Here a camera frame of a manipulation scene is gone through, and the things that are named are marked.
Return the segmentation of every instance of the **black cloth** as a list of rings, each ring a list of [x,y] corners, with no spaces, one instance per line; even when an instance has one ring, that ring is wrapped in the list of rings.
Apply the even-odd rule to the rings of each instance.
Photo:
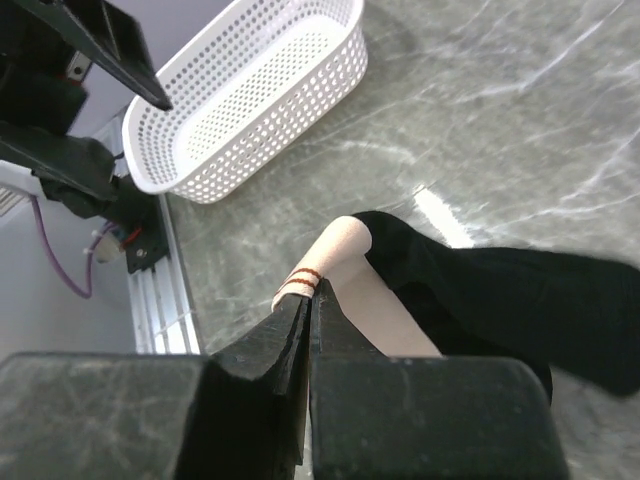
[[[445,355],[527,363],[551,396],[548,364],[619,396],[640,389],[640,272],[587,256],[451,249],[382,212],[353,215],[366,258]]]

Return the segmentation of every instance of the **marble countertop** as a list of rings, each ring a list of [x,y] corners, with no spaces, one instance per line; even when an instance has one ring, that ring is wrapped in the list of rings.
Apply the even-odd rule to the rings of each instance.
[[[640,261],[640,2],[369,0],[362,83],[229,197],[170,198],[208,352],[266,316],[331,220]],[[577,479],[635,479],[640,402],[558,375]]]

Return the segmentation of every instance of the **purple cable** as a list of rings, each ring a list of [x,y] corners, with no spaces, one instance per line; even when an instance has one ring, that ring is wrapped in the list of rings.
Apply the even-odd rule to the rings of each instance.
[[[64,271],[64,269],[62,268],[62,265],[60,265],[60,262],[58,262],[58,259],[56,258],[55,254],[53,253],[53,250],[51,249],[51,245],[49,244],[49,238],[47,237],[47,232],[45,231],[45,228],[44,228],[44,221],[42,220],[42,211],[40,210],[40,204],[38,203],[38,199],[33,195],[30,195],[29,199],[31,200],[31,206],[33,208],[33,216],[36,219],[36,227],[38,229],[38,235],[40,236],[40,240],[42,241],[42,246],[44,247],[44,253],[47,255],[47,258],[49,259],[51,266],[53,267],[55,272],[58,274],[60,279],[65,283],[65,285],[67,285],[67,287],[69,287],[73,291],[73,293],[75,293],[76,295],[84,299],[91,298],[91,295],[93,294],[93,283],[91,281],[93,251],[100,243],[100,240],[102,240],[102,238],[110,230],[115,228],[115,225],[112,223],[105,224],[100,229],[98,236],[93,240],[93,242],[91,243],[91,246],[89,247],[89,254],[87,255],[87,266],[85,269],[85,279],[87,283],[87,290],[85,291],[81,287],[79,287],[73,280],[71,280],[71,278],[69,278],[69,275],[67,275],[67,272]]]

